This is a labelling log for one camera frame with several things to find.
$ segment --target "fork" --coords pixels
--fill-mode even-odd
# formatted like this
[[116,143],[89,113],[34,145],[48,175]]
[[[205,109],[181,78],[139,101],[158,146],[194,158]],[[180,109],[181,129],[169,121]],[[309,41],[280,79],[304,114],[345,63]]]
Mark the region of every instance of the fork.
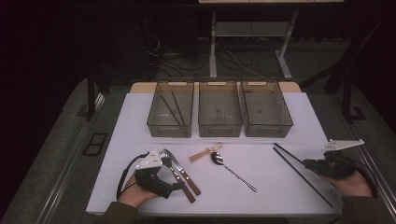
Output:
[[[168,155],[164,151],[159,151],[160,157],[163,161],[163,164],[171,170],[173,176],[175,177],[176,181],[178,183],[184,183],[184,181],[181,179],[180,175],[176,172],[176,170],[172,166],[172,159],[168,157]],[[195,202],[195,198],[190,192],[190,190],[187,188],[187,186],[184,184],[183,187],[181,188],[183,192],[186,194],[187,198],[189,199],[190,203]]]

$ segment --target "spoon handle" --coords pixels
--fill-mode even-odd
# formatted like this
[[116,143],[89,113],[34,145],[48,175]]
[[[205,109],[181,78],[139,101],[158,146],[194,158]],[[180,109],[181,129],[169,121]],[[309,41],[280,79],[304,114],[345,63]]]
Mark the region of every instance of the spoon handle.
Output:
[[190,156],[189,157],[189,160],[190,160],[190,162],[193,162],[193,161],[196,161],[196,160],[198,160],[198,159],[200,159],[201,157],[203,157],[204,155],[206,155],[206,154],[210,154],[212,151],[209,149],[209,148],[207,148],[205,151],[203,151],[203,152],[200,152],[200,153],[197,153],[197,154],[195,154],[195,155],[193,155],[193,156]]
[[231,172],[231,174],[235,175],[236,178],[238,178],[240,181],[242,181],[242,183],[244,183],[246,186],[248,186],[250,189],[252,189],[254,192],[257,192],[257,189],[254,188],[251,184],[249,184],[246,180],[244,180],[244,178],[242,178],[241,176],[239,176],[238,174],[236,174],[234,171],[232,171],[230,168],[228,168],[228,166],[224,165],[223,166]]

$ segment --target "white table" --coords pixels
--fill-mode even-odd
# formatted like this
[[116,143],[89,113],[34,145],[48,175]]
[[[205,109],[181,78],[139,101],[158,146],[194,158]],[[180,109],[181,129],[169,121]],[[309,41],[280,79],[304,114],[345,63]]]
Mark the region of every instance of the white table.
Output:
[[[334,205],[331,208],[272,150],[273,143],[277,142],[300,160],[317,160],[323,159],[321,147],[327,143],[305,93],[298,92],[298,86],[292,83],[281,87],[294,122],[286,138],[248,138],[243,131],[238,138],[199,137],[196,92],[192,137],[176,139],[150,136],[146,121],[155,83],[134,84],[133,93],[127,94],[122,106],[87,212],[103,214],[116,200],[121,173],[134,157],[167,148],[175,154],[202,194],[195,197],[195,203],[190,203],[183,191],[174,191],[169,199],[157,198],[141,206],[141,217],[295,217],[341,213],[342,203],[337,189],[284,154]],[[209,156],[189,162],[189,156],[216,142],[224,144],[219,153],[225,164],[258,192],[253,192],[226,169],[215,165]],[[176,182],[166,167],[161,169],[159,177],[168,183]]]

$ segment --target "hand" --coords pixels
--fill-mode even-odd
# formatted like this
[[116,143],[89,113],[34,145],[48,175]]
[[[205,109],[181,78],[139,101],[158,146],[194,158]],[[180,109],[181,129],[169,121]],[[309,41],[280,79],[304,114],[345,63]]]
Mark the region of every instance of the hand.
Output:
[[133,174],[131,178],[126,182],[124,191],[119,197],[118,202],[128,204],[134,208],[138,208],[146,201],[156,197],[158,197],[157,194],[140,188],[136,184],[136,179],[134,178]]
[[373,197],[366,179],[358,171],[345,179],[337,180],[327,176],[322,176],[322,179],[336,186],[343,196]]

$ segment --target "utensil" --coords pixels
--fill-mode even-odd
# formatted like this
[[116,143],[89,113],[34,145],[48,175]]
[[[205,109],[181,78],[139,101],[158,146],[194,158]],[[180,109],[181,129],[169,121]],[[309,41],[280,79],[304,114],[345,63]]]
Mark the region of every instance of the utensil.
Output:
[[218,152],[212,152],[212,154],[210,154],[210,157],[212,158],[212,161],[216,164],[216,165],[222,165],[224,166],[224,168],[226,168],[228,171],[231,172],[231,174],[235,175],[236,178],[238,178],[240,181],[242,181],[242,183],[244,183],[246,186],[248,186],[250,189],[252,189],[254,192],[257,192],[257,189],[254,188],[251,184],[249,184],[246,180],[244,180],[241,176],[239,176],[238,174],[236,174],[234,171],[232,171],[230,168],[228,168],[228,166],[226,166],[224,164],[223,158],[220,156],[220,154]]
[[[160,151],[160,155],[161,155],[161,159],[163,161],[163,164],[169,168],[169,170],[172,171],[173,176],[175,177],[177,183],[184,183],[184,181],[181,179],[181,177],[178,175],[178,173],[176,172],[176,170],[172,167],[172,159],[166,156],[163,156],[163,152]],[[190,192],[190,190],[187,188],[186,185],[183,185],[183,187],[181,187],[181,189],[183,190],[184,194],[186,194],[187,198],[189,199],[190,203],[195,202],[195,198],[192,195],[192,193]]]
[[190,176],[186,173],[186,171],[181,167],[180,163],[177,161],[176,157],[170,152],[168,149],[164,148],[163,153],[166,157],[169,157],[172,159],[172,163],[176,166],[176,168],[180,171],[181,175],[186,179],[187,183],[190,185],[192,191],[196,195],[201,194],[201,191],[198,189],[198,187],[195,185],[195,183],[192,181]]
[[210,154],[210,153],[212,153],[213,151],[219,150],[219,149],[221,149],[221,148],[222,148],[222,143],[221,143],[221,142],[217,142],[215,145],[213,145],[212,148],[210,148],[210,149],[209,149],[209,148],[206,148],[205,151],[200,152],[200,153],[197,153],[197,154],[195,154],[195,155],[193,155],[193,156],[190,156],[190,157],[189,157],[189,160],[190,160],[190,162],[196,161],[196,160],[200,159],[201,157],[203,157],[204,155]]

